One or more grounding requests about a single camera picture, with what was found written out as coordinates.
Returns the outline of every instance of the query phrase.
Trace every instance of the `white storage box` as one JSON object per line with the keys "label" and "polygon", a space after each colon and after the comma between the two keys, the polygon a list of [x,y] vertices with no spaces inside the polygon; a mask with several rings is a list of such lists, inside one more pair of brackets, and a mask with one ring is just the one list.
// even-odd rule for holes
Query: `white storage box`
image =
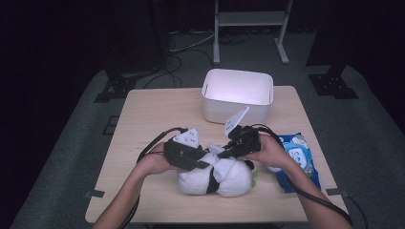
{"label": "white storage box", "polygon": [[266,124],[273,94],[273,78],[268,74],[211,70],[202,86],[205,119],[225,123],[248,106],[249,110],[239,124]]}

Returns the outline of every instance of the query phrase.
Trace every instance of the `white plush toy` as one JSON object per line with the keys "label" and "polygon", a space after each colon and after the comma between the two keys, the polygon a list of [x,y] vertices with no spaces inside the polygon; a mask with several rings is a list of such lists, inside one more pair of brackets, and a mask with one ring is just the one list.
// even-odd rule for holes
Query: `white plush toy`
{"label": "white plush toy", "polygon": [[205,169],[195,168],[190,172],[179,173],[179,186],[182,192],[191,195],[204,195],[217,192],[224,197],[238,197],[252,187],[252,172],[241,159],[234,157],[218,158],[224,149],[214,144],[201,160],[210,165]]}

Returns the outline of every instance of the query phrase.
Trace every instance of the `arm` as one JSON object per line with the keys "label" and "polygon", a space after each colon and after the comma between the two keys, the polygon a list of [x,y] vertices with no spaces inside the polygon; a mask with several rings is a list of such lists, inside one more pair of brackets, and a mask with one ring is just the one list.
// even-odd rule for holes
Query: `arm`
{"label": "arm", "polygon": [[[150,152],[162,151],[163,143],[160,143]],[[146,155],[131,171],[116,197],[99,216],[93,228],[118,228],[136,203],[146,177],[161,174],[170,169],[175,168],[167,162],[163,155]]]}
{"label": "arm", "polygon": [[[292,183],[299,189],[330,202],[274,138],[269,135],[261,135],[260,140],[262,144],[261,151],[246,155],[246,159],[257,160],[265,165],[283,169]],[[342,216],[331,209],[300,195],[298,195],[298,198],[312,228],[352,228]]]}

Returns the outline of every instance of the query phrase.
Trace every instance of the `dark background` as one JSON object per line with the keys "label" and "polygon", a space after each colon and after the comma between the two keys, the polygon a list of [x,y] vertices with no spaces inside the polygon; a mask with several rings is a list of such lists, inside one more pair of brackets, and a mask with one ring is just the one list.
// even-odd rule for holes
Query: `dark background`
{"label": "dark background", "polygon": [[[165,4],[161,15],[168,31],[213,28],[212,0],[156,2]],[[117,13],[116,3],[125,1],[1,1],[0,227],[11,225],[78,99],[104,62],[118,59],[135,70],[164,62],[156,44],[146,49],[156,49],[156,55],[145,65],[134,55],[142,56],[145,50],[128,53],[134,44],[127,42],[120,21],[125,18],[117,16],[123,14]],[[221,1],[222,10],[284,7],[279,1]],[[353,66],[404,132],[403,11],[399,0],[295,1],[288,31],[317,31],[308,65],[338,61]],[[149,23],[138,24],[145,32],[132,35],[147,34]]]}

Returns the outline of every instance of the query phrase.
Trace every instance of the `forearm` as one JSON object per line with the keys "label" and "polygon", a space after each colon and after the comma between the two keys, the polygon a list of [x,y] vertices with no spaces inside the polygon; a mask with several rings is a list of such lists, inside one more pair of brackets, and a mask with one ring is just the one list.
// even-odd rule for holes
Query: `forearm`
{"label": "forearm", "polygon": [[[297,188],[317,198],[330,202],[296,163],[290,163],[284,171]],[[298,198],[301,201],[312,228],[352,228],[346,219],[330,208],[300,195],[298,195]]]}
{"label": "forearm", "polygon": [[134,207],[146,174],[135,167],[93,228],[118,228]]}

